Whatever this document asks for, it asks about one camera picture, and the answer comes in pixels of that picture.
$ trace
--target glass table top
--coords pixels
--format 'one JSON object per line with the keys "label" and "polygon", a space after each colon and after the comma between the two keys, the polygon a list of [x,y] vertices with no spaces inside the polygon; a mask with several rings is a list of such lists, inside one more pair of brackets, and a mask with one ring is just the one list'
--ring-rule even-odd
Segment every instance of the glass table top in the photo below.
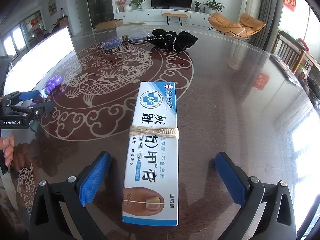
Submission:
{"label": "glass table top", "polygon": [[[145,41],[108,52],[100,48],[107,39],[151,33],[157,28],[185,30],[198,41],[180,53]],[[123,26],[75,36],[72,41],[75,51],[35,87],[41,89],[52,76],[63,77],[62,85],[48,98],[54,111],[34,120],[28,130],[12,131],[19,161],[12,164],[10,173],[18,215],[26,226],[41,179],[65,181],[107,151],[113,158],[111,169],[86,206],[107,237],[217,239],[239,210],[212,166],[215,155],[224,151],[249,176],[264,183],[287,182],[299,228],[320,193],[319,116],[305,91],[283,77],[268,53],[215,32],[163,25]],[[176,84],[180,131],[177,227],[121,221],[128,129],[141,81]],[[23,174],[29,175],[24,183]],[[26,185],[35,189],[27,191]],[[248,236],[253,235],[263,208]],[[69,226],[79,239],[74,224]]]}

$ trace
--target purple toy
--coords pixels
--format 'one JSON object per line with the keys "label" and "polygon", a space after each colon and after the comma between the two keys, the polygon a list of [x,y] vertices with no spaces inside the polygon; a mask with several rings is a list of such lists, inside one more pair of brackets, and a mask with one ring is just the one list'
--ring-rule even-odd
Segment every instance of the purple toy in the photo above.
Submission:
{"label": "purple toy", "polygon": [[55,78],[49,78],[47,83],[45,84],[44,89],[40,91],[40,96],[45,99],[48,95],[50,95],[51,91],[62,83],[62,77],[56,76]]}

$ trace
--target white and blue box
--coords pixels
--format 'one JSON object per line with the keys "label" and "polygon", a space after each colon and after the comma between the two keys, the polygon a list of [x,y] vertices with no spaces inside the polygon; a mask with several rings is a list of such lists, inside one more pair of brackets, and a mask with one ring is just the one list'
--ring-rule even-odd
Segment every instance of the white and blue box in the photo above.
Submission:
{"label": "white and blue box", "polygon": [[[141,82],[132,125],[177,127],[172,82]],[[178,225],[178,139],[131,136],[124,178],[122,221]]]}

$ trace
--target screw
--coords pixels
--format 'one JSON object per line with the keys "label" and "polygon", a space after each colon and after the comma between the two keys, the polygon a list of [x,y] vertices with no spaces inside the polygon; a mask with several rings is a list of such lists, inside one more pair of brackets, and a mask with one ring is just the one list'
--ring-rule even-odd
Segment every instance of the screw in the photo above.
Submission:
{"label": "screw", "polygon": [[68,178],[68,182],[72,183],[72,182],[75,182],[76,181],[76,177],[75,176],[70,176]]}
{"label": "screw", "polygon": [[46,184],[45,180],[41,180],[41,181],[39,182],[39,186],[41,186],[41,187],[43,187],[45,184]]}
{"label": "screw", "polygon": [[281,186],[283,186],[283,187],[286,187],[286,186],[287,186],[287,183],[286,183],[284,180],[281,180],[281,181],[280,181],[280,184],[281,184]]}
{"label": "screw", "polygon": [[253,183],[258,183],[259,182],[259,179],[255,176],[252,176],[250,177],[250,180],[253,182]]}

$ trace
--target red object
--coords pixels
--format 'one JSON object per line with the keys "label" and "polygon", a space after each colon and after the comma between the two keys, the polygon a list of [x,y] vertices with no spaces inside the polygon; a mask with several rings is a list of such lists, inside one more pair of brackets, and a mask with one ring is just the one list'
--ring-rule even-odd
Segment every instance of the red object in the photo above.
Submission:
{"label": "red object", "polygon": [[253,84],[253,87],[259,89],[259,90],[263,90],[264,87],[266,86],[266,84],[269,81],[269,77],[265,74],[259,74],[257,80],[255,81],[255,83]]}
{"label": "red object", "polygon": [[292,11],[296,10],[296,0],[284,0],[284,5],[289,7]]}
{"label": "red object", "polygon": [[304,42],[304,40],[301,39],[301,38],[299,38],[298,40],[303,44],[303,46],[306,48],[306,50],[309,51],[309,47],[308,47],[307,44]]}
{"label": "red object", "polygon": [[37,18],[32,19],[30,22],[31,22],[31,26],[35,26],[36,24],[39,24]]}
{"label": "red object", "polygon": [[40,25],[38,22],[38,18],[34,18],[30,21],[32,26],[32,31],[35,33],[36,31],[40,30]]}

